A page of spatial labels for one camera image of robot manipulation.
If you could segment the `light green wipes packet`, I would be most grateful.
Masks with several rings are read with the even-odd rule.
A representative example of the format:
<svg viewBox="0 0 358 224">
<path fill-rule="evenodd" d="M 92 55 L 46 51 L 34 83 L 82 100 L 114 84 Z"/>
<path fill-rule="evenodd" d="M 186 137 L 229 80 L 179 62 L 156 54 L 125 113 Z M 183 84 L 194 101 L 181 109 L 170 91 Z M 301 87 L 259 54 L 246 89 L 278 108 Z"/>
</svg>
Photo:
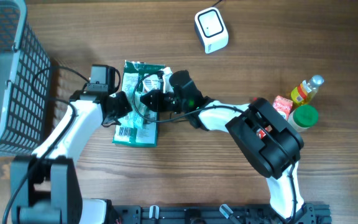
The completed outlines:
<svg viewBox="0 0 358 224">
<path fill-rule="evenodd" d="M 140 97 L 143 95 L 141 92 L 135 93 L 135 105 L 140 112 L 141 115 L 145 116 L 148 119 L 156 120 L 157 113 L 151 111 L 146 107 L 143 103 L 140 102 Z M 142 118 L 138 113 L 134 110 L 128 113 L 125 117 L 119 118 L 118 121 L 121 123 L 121 126 L 127 128 L 137 128 L 137 129 L 145 129 L 147 124 L 151 124 L 151 121 Z"/>
</svg>

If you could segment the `green white 3M package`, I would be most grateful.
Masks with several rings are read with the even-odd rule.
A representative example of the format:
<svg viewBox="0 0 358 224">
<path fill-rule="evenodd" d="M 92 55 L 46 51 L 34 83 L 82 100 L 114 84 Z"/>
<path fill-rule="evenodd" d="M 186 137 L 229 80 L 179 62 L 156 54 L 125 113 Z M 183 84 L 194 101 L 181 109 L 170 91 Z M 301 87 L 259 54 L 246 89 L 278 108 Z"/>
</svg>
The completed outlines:
<svg viewBox="0 0 358 224">
<path fill-rule="evenodd" d="M 135 93 L 137 91 L 146 94 L 151 90 L 159 90 L 161 88 L 162 84 L 154 73 L 163 68 L 165 68 L 164 65 L 125 61 L 121 90 L 127 95 L 131 106 L 135 106 Z M 155 121 L 159 119 L 159 114 L 157 113 L 156 120 L 152 120 L 141 115 L 137 107 L 134 111 L 152 123 L 147 124 L 145 129 L 127 128 L 121 125 L 116 126 L 112 142 L 132 147 L 156 146 L 158 127 Z"/>
</svg>

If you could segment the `red snack stick packet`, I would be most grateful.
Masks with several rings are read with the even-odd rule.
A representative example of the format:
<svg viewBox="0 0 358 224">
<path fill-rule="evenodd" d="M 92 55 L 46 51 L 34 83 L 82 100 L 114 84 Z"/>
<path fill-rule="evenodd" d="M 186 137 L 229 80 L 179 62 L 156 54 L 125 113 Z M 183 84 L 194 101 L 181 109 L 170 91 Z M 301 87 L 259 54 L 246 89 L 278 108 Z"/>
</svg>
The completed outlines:
<svg viewBox="0 0 358 224">
<path fill-rule="evenodd" d="M 271 132 L 272 127 L 271 125 L 266 125 L 265 121 L 262 121 L 262 115 L 258 112 L 257 113 L 257 119 L 259 119 L 261 121 L 261 123 L 263 123 L 262 126 L 265 126 L 265 131 L 258 129 L 257 130 L 257 135 L 259 138 L 264 138 L 266 136 L 266 132 Z"/>
</svg>

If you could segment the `red juice carton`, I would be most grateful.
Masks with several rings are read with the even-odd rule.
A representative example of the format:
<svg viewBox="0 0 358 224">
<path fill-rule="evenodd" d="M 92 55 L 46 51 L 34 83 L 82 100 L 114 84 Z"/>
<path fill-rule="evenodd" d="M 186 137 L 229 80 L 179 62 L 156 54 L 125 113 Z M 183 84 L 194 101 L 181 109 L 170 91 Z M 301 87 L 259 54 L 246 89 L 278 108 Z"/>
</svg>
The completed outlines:
<svg viewBox="0 0 358 224">
<path fill-rule="evenodd" d="M 272 106 L 287 121 L 293 107 L 293 102 L 282 96 L 277 96 Z"/>
</svg>

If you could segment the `yellow dish soap bottle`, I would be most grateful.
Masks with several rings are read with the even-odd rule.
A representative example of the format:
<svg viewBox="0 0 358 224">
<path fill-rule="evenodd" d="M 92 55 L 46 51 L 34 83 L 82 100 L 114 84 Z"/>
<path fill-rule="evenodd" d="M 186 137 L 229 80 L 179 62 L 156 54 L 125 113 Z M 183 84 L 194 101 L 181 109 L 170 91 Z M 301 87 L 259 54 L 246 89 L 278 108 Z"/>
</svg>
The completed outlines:
<svg viewBox="0 0 358 224">
<path fill-rule="evenodd" d="M 307 105 L 317 94 L 320 86 L 324 83 L 321 75 L 313 75 L 309 80 L 303 80 L 290 93 L 290 98 L 295 105 Z"/>
</svg>

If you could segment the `green white round can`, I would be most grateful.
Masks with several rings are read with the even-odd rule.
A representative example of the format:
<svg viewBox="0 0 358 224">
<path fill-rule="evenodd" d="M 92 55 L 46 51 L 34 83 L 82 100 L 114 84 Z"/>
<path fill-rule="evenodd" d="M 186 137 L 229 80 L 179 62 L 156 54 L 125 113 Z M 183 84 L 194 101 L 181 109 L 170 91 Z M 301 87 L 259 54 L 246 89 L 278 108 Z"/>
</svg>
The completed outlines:
<svg viewBox="0 0 358 224">
<path fill-rule="evenodd" d="M 310 105 L 302 105 L 290 113 L 288 123 L 299 133 L 313 127 L 319 119 L 318 111 Z"/>
</svg>

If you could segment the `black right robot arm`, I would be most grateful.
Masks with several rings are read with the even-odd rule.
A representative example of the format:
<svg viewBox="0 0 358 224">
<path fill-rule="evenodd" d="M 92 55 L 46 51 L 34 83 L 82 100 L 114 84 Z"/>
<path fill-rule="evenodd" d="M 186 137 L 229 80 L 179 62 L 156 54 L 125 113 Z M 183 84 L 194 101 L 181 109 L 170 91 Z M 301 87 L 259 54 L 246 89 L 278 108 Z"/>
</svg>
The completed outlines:
<svg viewBox="0 0 358 224">
<path fill-rule="evenodd" d="M 297 168 L 303 139 L 264 98 L 229 105 L 203 96 L 186 70 L 171 75 L 155 72 L 161 89 L 150 90 L 140 102 L 154 112 L 174 112 L 194 128 L 229 133 L 249 164 L 267 179 L 270 206 L 287 223 L 300 219 L 304 200 Z"/>
</svg>

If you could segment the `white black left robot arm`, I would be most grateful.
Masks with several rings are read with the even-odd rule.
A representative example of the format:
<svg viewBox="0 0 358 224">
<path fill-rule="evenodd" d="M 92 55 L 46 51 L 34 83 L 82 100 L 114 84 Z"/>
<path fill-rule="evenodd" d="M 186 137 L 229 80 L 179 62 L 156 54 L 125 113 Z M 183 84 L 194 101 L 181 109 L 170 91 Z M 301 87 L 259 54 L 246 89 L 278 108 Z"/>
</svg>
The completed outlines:
<svg viewBox="0 0 358 224">
<path fill-rule="evenodd" d="M 13 223 L 118 223 L 109 199 L 81 195 L 75 164 L 91 135 L 117 124 L 132 108 L 124 92 L 76 91 L 52 134 L 29 156 L 11 163 L 11 198 L 2 221 Z"/>
</svg>

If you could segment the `white barcode scanner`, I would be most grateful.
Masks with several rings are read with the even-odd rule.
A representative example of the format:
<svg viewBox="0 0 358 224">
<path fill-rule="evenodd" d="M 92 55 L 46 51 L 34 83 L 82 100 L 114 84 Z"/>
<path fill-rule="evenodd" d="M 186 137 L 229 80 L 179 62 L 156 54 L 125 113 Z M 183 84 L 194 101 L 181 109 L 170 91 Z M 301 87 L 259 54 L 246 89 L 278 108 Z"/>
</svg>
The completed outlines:
<svg viewBox="0 0 358 224">
<path fill-rule="evenodd" d="M 209 7 L 195 15 L 194 27 L 206 54 L 223 49 L 229 41 L 229 34 L 220 11 Z"/>
</svg>

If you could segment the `grey plastic shopping basket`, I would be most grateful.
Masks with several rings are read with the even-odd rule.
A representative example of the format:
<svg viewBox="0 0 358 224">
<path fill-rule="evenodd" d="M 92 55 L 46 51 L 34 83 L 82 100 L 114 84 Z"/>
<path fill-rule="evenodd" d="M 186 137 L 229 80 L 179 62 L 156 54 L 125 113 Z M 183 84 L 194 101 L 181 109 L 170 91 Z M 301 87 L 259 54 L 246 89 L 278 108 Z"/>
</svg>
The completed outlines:
<svg viewBox="0 0 358 224">
<path fill-rule="evenodd" d="M 24 1 L 0 1 L 0 157 L 43 141 L 50 58 L 27 21 Z"/>
</svg>

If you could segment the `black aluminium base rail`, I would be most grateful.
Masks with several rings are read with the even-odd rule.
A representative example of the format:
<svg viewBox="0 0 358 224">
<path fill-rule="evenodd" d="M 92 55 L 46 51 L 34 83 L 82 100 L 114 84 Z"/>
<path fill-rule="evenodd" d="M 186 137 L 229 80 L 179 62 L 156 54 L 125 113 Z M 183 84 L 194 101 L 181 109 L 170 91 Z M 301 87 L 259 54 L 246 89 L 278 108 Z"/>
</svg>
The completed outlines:
<svg viewBox="0 0 358 224">
<path fill-rule="evenodd" d="M 269 204 L 247 204 L 218 207 L 141 207 L 113 205 L 108 200 L 108 223 L 122 224 L 270 224 L 290 223 L 281 218 Z"/>
</svg>

